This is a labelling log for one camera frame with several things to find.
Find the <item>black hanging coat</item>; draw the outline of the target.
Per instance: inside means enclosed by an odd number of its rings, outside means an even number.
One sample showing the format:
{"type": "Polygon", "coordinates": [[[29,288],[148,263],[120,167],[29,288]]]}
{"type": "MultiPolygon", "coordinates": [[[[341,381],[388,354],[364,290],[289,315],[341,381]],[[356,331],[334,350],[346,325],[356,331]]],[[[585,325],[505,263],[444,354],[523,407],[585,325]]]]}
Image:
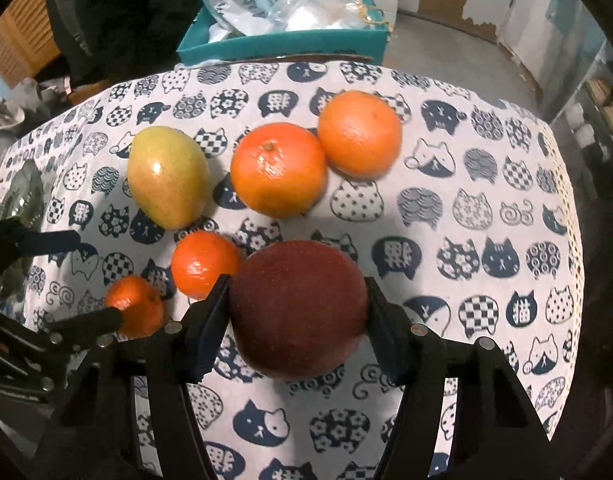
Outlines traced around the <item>black hanging coat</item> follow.
{"type": "Polygon", "coordinates": [[[201,0],[46,0],[52,36],[74,84],[169,70],[201,0]]]}

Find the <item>teal storage box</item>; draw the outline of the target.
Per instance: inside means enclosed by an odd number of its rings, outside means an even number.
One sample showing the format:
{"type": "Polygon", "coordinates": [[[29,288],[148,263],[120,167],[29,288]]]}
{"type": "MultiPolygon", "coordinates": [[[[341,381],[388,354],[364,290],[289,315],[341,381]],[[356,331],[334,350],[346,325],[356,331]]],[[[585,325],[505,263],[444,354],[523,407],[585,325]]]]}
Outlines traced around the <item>teal storage box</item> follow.
{"type": "Polygon", "coordinates": [[[177,47],[180,62],[246,62],[279,58],[350,58],[381,63],[390,29],[381,24],[383,13],[373,0],[368,6],[369,25],[361,29],[315,29],[304,32],[277,32],[261,36],[239,36],[211,42],[210,27],[215,24],[210,12],[200,10],[177,47]]]}

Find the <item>clear plastic bag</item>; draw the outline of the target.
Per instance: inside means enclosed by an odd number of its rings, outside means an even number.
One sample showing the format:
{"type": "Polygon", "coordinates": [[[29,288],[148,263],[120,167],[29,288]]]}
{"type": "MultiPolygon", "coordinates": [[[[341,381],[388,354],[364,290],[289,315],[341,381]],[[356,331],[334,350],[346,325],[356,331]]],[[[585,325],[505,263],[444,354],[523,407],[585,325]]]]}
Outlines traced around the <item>clear plastic bag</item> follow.
{"type": "Polygon", "coordinates": [[[367,0],[277,0],[267,21],[271,32],[389,26],[383,12],[367,0]]]}

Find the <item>cat pattern tablecloth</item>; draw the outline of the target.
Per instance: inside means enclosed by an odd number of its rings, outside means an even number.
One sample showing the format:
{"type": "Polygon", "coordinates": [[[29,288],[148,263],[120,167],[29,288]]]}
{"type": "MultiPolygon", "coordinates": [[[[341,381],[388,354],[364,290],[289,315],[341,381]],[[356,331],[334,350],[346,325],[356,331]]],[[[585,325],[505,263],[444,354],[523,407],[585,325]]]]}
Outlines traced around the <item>cat pattern tablecloth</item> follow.
{"type": "MultiPolygon", "coordinates": [[[[452,84],[333,62],[174,70],[117,84],[17,141],[0,164],[0,204],[33,159],[44,190],[42,230],[74,229],[82,247],[33,260],[26,312],[55,321],[101,307],[128,274],[159,289],[169,316],[192,302],[171,257],[189,232],[231,238],[244,257],[275,242],[338,247],[390,301],[438,335],[504,351],[550,438],[574,374],[584,271],[572,187],[553,130],[504,100],[452,84]],[[303,216],[275,219],[242,203],[230,163],[253,128],[316,131],[345,90],[380,96],[402,122],[390,172],[352,180],[329,170],[303,216]],[[128,154],[139,131],[170,127],[206,154],[211,200],[189,228],[164,231],[133,200],[128,154]]],[[[218,479],[371,479],[404,389],[364,339],[344,364],[300,382],[264,377],[228,329],[213,370],[187,386],[218,479]]]]}

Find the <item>yellow green mango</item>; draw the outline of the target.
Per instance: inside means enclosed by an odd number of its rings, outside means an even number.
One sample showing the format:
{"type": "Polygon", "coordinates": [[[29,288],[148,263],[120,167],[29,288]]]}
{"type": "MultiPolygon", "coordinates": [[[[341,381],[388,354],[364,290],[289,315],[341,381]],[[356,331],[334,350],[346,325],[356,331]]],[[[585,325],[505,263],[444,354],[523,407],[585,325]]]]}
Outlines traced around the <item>yellow green mango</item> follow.
{"type": "Polygon", "coordinates": [[[128,156],[128,184],[139,208],[167,230],[194,223],[211,198],[207,157],[194,139],[170,127],[137,133],[128,156]]]}

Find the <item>wooden louvered door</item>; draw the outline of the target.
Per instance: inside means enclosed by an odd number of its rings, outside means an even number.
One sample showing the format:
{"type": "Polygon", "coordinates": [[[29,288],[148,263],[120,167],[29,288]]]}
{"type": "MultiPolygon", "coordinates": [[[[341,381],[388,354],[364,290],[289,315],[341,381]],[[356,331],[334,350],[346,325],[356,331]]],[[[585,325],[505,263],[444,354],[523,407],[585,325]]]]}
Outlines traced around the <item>wooden louvered door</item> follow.
{"type": "Polygon", "coordinates": [[[12,0],[0,14],[0,78],[9,88],[59,58],[46,0],[12,0]]]}

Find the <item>large orange with stem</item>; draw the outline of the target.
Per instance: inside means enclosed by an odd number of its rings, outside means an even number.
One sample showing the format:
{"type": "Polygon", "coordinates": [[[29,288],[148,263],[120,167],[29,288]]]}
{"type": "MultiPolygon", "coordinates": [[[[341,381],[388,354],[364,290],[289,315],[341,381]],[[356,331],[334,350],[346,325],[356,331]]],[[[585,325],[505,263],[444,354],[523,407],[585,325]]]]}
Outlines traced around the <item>large orange with stem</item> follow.
{"type": "Polygon", "coordinates": [[[327,156],[312,132],[273,122],[252,129],[239,142],[230,177],[250,209],[273,218],[300,216],[326,191],[327,156]]]}

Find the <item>grey clothes pile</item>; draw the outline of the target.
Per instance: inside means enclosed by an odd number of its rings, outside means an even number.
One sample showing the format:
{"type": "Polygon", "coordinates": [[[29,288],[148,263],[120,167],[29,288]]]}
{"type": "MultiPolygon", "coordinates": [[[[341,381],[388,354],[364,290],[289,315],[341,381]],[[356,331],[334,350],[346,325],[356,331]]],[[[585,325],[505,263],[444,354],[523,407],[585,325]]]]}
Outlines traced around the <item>grey clothes pile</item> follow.
{"type": "Polygon", "coordinates": [[[70,105],[66,90],[56,80],[26,78],[12,89],[9,98],[0,98],[0,164],[12,144],[70,105]]]}

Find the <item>dark red apple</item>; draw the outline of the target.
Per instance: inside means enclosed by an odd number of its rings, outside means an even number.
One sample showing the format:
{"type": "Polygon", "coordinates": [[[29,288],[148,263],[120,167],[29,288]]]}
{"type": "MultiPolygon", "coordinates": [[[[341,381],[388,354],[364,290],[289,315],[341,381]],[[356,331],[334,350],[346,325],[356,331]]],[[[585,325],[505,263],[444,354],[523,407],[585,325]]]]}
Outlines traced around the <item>dark red apple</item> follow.
{"type": "Polygon", "coordinates": [[[244,361],[285,380],[323,375],[353,354],[365,335],[368,304],[357,264],[315,240],[255,252],[229,289],[230,322],[244,361]]]}

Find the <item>shoe rack with shoes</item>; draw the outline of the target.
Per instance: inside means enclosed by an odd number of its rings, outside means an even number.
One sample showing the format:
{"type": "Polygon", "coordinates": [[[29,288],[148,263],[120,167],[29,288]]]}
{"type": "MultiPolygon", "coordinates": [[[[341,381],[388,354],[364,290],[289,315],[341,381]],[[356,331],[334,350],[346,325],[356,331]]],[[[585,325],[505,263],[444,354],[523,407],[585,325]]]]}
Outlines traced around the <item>shoe rack with shoes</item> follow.
{"type": "Polygon", "coordinates": [[[576,188],[590,200],[613,198],[613,47],[605,42],[551,122],[576,188]]]}

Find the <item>green glass plate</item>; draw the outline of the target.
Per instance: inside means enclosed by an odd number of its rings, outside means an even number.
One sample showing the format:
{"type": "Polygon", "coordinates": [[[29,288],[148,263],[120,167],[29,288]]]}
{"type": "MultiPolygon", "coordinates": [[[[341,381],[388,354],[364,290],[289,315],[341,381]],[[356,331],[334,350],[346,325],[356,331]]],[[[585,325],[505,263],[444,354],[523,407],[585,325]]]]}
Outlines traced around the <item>green glass plate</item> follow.
{"type": "MultiPolygon", "coordinates": [[[[0,204],[0,221],[18,219],[22,226],[38,232],[44,216],[44,190],[40,170],[33,159],[24,162],[12,177],[10,187],[0,204]]],[[[6,256],[2,248],[5,234],[0,234],[0,260],[6,256]]],[[[17,257],[0,274],[0,302],[9,298],[20,301],[33,258],[17,257]]]]}

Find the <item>small mandarin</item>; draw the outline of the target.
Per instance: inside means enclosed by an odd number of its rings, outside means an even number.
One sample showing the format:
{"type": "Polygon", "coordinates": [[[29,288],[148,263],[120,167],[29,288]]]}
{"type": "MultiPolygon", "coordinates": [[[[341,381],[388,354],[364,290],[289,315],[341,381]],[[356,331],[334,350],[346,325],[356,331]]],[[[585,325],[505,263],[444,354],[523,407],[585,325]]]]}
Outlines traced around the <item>small mandarin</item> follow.
{"type": "Polygon", "coordinates": [[[121,311],[119,333],[128,338],[149,337],[164,322],[164,304],[159,292],[137,275],[114,282],[108,289],[105,305],[121,311]]]}
{"type": "Polygon", "coordinates": [[[187,234],[173,252],[171,272],[176,287],[187,297],[204,299],[222,274],[235,275],[242,252],[228,238],[214,232],[187,234]]]}

